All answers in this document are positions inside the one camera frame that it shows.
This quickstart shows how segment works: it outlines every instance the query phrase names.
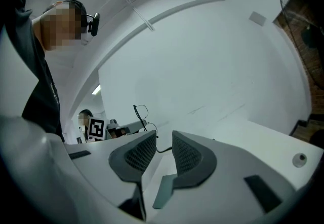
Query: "black fan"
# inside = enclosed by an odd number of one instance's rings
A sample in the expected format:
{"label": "black fan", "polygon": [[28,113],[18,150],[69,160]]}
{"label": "black fan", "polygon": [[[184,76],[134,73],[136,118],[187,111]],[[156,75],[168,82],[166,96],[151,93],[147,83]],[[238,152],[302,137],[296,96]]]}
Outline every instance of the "black fan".
{"label": "black fan", "polygon": [[308,3],[280,0],[285,23],[314,83],[324,90],[324,34]]}

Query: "small sign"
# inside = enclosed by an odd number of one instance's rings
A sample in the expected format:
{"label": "small sign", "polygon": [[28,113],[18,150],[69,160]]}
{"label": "small sign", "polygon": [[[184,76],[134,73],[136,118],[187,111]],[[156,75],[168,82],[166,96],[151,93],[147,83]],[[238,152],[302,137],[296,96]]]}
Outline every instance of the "small sign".
{"label": "small sign", "polygon": [[108,120],[90,117],[88,127],[88,137],[105,140]]}

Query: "black strip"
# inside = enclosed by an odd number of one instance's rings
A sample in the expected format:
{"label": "black strip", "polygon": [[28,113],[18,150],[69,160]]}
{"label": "black strip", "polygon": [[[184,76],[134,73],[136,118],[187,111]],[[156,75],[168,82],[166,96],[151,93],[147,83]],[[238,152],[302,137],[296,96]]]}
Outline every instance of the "black strip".
{"label": "black strip", "polygon": [[301,127],[307,128],[307,126],[308,126],[308,122],[309,122],[309,119],[310,119],[310,116],[308,117],[308,120],[307,120],[307,121],[299,120],[299,121],[297,122],[297,124],[298,124],[299,126],[301,126]]}
{"label": "black strip", "polygon": [[76,153],[71,153],[71,154],[69,154],[69,157],[73,160],[73,159],[77,159],[80,157],[85,157],[87,155],[91,155],[91,153],[88,150],[83,150],[83,151],[79,151]]}
{"label": "black strip", "polygon": [[309,118],[314,121],[324,121],[324,114],[312,114]]}
{"label": "black strip", "polygon": [[281,203],[281,199],[278,198],[260,176],[252,175],[244,178],[244,180],[259,201],[265,213],[273,210]]}
{"label": "black strip", "polygon": [[297,123],[295,124],[294,128],[292,129],[292,131],[290,132],[289,136],[292,137],[297,129],[297,127],[299,126],[299,121],[297,121]]}
{"label": "black strip", "polygon": [[119,205],[119,209],[127,212],[131,216],[138,218],[140,220],[146,220],[146,211],[144,207],[144,199],[141,193],[142,186],[137,185],[133,194],[133,197],[124,201]]}

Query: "black cable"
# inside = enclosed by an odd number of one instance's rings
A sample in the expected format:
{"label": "black cable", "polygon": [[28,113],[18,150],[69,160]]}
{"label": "black cable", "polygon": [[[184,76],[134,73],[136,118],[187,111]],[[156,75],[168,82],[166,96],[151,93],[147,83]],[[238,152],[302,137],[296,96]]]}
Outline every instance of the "black cable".
{"label": "black cable", "polygon": [[154,127],[156,128],[156,133],[157,133],[157,127],[156,127],[156,125],[154,123],[151,123],[151,122],[148,122],[146,125],[149,125],[149,124],[154,125]]}
{"label": "black cable", "polygon": [[141,123],[142,123],[142,125],[143,125],[144,130],[147,131],[147,129],[145,128],[144,122],[143,122],[141,116],[139,115],[139,113],[138,113],[138,111],[137,111],[137,109],[136,109],[136,106],[133,105],[133,107],[134,107],[134,111],[135,111],[136,116],[138,117],[138,119],[141,121]]}
{"label": "black cable", "polygon": [[169,151],[169,150],[171,150],[171,149],[172,149],[172,146],[171,146],[171,147],[168,147],[166,150],[163,150],[163,151],[159,151],[159,150],[157,150],[157,148],[156,148],[156,152],[158,152],[158,153],[164,153],[164,152]]}
{"label": "black cable", "polygon": [[146,119],[147,117],[148,117],[148,109],[147,109],[147,107],[145,106],[145,105],[137,105],[136,107],[139,107],[139,106],[144,106],[145,108],[146,108],[146,111],[147,111],[147,115],[146,115],[146,117],[144,118],[144,119]]}

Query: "headset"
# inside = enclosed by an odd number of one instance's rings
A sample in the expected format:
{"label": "headset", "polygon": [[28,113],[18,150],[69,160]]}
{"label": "headset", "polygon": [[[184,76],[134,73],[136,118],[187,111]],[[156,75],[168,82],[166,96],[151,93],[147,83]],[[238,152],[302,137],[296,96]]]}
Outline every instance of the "headset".
{"label": "headset", "polygon": [[92,18],[92,20],[88,22],[88,26],[89,26],[88,32],[90,32],[92,36],[96,36],[98,33],[100,14],[95,13],[95,15],[93,16],[87,14],[87,16]]}

